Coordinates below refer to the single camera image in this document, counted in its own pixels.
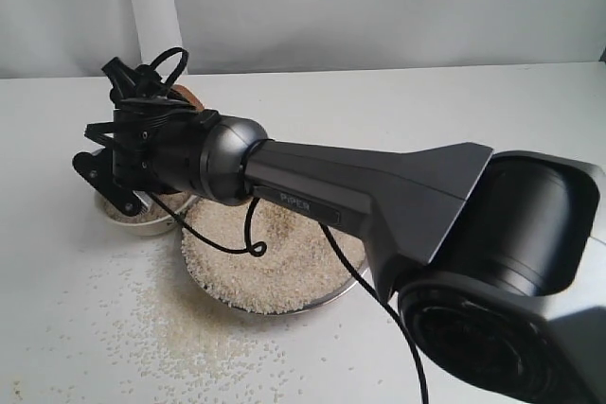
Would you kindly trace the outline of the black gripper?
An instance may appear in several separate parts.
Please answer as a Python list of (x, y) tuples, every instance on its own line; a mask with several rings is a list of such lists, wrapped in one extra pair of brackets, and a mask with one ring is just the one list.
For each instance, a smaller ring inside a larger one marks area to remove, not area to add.
[(216, 110), (181, 98), (127, 98), (115, 104), (115, 176), (131, 189), (200, 194), (205, 140), (219, 124)]

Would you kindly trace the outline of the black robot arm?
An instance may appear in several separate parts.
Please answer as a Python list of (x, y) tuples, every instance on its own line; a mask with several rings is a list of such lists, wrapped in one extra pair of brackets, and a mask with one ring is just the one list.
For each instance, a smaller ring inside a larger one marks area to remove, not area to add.
[(527, 403), (605, 399), (605, 174), (462, 143), (418, 152), (271, 140), (179, 97), (114, 102), (126, 187), (252, 197), (357, 237), (413, 343), (475, 387)]

